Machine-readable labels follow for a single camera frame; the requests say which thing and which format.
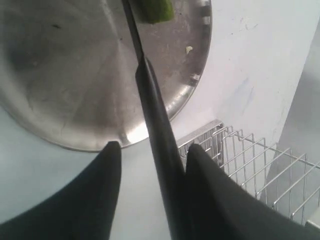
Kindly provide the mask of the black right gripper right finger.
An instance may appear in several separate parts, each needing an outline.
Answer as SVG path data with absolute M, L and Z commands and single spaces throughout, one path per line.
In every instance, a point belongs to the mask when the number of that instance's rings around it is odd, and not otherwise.
M 186 189 L 194 240 L 318 240 L 243 190 L 198 144 L 187 153 Z

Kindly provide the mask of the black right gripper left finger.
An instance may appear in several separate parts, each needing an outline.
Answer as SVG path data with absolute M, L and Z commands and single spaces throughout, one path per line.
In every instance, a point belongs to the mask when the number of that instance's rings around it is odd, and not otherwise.
M 61 190 L 1 223 L 2 240 L 108 240 L 121 185 L 121 147 L 109 142 Z

